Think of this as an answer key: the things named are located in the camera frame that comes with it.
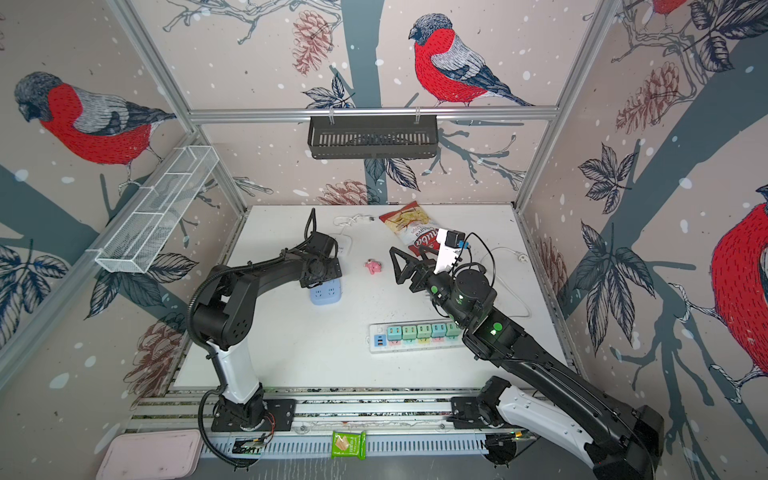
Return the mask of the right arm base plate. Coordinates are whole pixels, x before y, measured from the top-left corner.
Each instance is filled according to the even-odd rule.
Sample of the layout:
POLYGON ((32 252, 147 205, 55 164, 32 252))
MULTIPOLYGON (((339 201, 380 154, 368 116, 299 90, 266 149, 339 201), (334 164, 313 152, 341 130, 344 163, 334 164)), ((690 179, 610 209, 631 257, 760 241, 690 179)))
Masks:
POLYGON ((447 421, 455 429, 494 429, 503 424, 491 406, 477 397, 452 397, 450 403, 451 414, 447 421))

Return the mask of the blue square socket cube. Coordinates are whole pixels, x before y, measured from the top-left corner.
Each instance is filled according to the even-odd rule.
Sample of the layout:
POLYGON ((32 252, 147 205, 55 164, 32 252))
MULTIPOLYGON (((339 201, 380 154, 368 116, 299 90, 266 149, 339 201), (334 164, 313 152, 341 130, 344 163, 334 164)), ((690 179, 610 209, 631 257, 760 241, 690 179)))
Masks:
POLYGON ((316 306, 331 305, 339 302, 342 296, 339 278, 323 282, 309 290, 310 301, 316 306))

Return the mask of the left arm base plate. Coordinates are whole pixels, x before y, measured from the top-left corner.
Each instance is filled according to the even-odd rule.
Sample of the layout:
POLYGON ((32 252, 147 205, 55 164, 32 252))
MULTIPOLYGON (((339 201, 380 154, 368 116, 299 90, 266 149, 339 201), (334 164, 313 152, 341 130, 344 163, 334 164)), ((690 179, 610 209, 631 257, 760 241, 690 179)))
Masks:
POLYGON ((296 409, 293 399, 256 399, 237 404, 220 398, 213 410, 213 432, 290 431, 296 409))

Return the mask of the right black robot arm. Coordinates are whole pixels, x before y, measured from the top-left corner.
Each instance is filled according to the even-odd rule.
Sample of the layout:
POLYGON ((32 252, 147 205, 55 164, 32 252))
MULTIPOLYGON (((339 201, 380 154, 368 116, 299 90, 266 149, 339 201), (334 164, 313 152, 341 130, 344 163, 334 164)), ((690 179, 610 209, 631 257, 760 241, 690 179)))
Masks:
POLYGON ((397 284, 424 291, 462 332, 463 344, 544 395, 538 400, 509 381, 491 377, 477 396, 489 426, 510 424, 577 457, 598 479, 653 479, 662 456, 664 420, 648 405, 634 408, 598 389, 544 349, 495 307, 496 290, 484 268, 463 264, 437 272, 436 262, 393 247, 397 284))

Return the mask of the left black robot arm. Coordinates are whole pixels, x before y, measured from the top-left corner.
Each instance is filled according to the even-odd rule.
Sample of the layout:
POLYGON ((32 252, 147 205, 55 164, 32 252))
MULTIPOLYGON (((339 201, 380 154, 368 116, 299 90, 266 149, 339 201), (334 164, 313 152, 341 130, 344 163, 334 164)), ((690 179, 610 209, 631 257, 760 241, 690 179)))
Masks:
POLYGON ((192 342, 205 350, 218 379, 216 431, 258 430, 274 419, 247 345, 258 297, 293 282, 312 289, 341 277, 338 241, 317 230, 315 210, 297 246, 283 249, 273 259, 217 265, 210 271, 190 300, 186 323, 192 342))

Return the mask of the light green charger plug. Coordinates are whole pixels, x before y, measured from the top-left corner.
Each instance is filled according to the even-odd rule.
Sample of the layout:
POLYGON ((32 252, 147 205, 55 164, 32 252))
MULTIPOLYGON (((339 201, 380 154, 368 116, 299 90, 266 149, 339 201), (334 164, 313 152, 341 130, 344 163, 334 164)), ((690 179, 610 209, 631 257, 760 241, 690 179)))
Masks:
POLYGON ((458 338, 462 334, 462 329, 454 322, 446 324, 446 338, 458 338))

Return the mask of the white multicolour power strip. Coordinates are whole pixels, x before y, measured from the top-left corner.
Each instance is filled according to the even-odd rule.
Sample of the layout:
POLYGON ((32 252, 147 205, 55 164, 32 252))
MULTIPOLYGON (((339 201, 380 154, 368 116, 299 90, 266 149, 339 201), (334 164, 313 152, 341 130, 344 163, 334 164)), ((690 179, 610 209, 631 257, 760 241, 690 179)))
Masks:
POLYGON ((462 334, 446 319, 371 324, 368 346, 372 354, 462 348, 462 334))

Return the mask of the teal charger plug front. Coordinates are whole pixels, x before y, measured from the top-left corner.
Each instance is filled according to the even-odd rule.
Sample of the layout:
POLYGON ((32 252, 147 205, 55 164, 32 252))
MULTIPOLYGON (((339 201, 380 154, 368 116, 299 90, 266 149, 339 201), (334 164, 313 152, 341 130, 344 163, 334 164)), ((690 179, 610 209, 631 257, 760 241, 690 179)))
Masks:
POLYGON ((445 323, 434 323, 431 325, 432 338, 444 338, 446 336, 447 326, 445 323))

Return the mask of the teal charger plug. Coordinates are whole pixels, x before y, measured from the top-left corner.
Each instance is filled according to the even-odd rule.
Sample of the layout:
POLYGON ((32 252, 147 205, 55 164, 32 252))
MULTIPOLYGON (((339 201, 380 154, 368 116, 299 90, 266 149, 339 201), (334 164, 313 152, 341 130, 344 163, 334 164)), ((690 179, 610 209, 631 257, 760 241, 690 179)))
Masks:
POLYGON ((403 338, 403 331, 401 326, 389 326, 387 328, 387 340, 389 342, 399 342, 403 338))
POLYGON ((447 326, 445 323, 434 323, 431 325, 432 338, 444 338, 446 336, 447 326))

